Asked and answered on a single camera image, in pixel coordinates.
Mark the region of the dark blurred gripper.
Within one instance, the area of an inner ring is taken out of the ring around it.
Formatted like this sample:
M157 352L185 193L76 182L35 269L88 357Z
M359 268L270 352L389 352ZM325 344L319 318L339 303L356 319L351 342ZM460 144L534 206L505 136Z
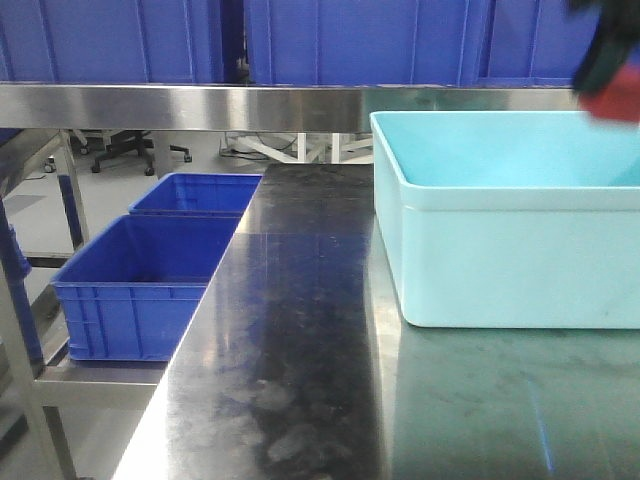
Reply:
M565 4L571 13L598 11L592 40L571 83L578 94L596 94L611 83L639 44L639 2L573 0Z

